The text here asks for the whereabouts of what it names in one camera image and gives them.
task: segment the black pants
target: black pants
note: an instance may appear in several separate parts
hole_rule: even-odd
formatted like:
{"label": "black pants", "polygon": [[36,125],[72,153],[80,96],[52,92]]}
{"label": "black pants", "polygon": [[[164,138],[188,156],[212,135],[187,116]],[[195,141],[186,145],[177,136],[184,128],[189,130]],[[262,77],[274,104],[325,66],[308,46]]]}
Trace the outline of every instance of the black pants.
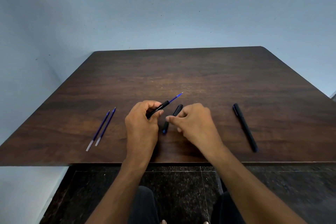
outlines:
{"label": "black pants", "polygon": [[[211,224],[245,224],[228,192],[224,192],[213,207]],[[160,214],[153,192],[139,186],[127,224],[160,224]]]}

